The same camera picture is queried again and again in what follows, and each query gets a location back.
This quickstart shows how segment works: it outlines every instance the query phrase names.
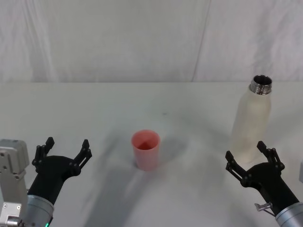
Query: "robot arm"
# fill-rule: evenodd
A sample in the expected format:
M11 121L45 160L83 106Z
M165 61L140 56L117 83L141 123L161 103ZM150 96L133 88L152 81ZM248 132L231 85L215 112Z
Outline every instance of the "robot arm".
M24 175L29 160L25 142L0 140L0 164L3 164L5 173L3 175L2 171L0 174L4 199L0 227L48 227L64 182L78 176L92 157L88 140L84 140L80 153L74 159L47 156L53 145L54 140L49 137L45 145L37 146L32 164L38 175L27 193Z
M281 178L284 164L276 149L267 149L260 141L257 148L267 158L267 162L253 166L245 171L237 164L230 151L226 152L226 170L235 176L243 187L251 187L259 191L266 204L255 204L258 211L276 217L281 227L303 227L303 203L299 202L293 192Z
M28 164L25 142L0 140L0 186L4 201L0 215L1 227L17 226L18 217L26 210L24 175Z

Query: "metal clip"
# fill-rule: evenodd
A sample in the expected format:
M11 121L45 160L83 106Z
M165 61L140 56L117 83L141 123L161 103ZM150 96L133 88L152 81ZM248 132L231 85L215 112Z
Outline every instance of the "metal clip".
M267 209L273 208L273 204L271 202L265 203L263 205L260 205L258 203L255 203L256 209L258 212L265 211L266 213L275 216L273 213L269 212Z

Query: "white backdrop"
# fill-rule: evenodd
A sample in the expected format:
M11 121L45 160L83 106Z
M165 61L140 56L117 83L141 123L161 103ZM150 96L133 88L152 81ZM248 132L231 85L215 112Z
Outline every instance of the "white backdrop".
M303 80L302 0L0 0L0 82Z

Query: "plastic cup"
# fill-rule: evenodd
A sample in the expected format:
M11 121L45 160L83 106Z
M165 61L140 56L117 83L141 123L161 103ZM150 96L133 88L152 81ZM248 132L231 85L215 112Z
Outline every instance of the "plastic cup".
M138 168L151 171L158 165L160 136L152 130L141 130L132 137L132 146Z

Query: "white curtain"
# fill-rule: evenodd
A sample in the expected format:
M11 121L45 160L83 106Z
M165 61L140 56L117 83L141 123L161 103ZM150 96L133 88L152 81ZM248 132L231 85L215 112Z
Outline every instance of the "white curtain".
M0 82L303 80L302 0L0 0Z

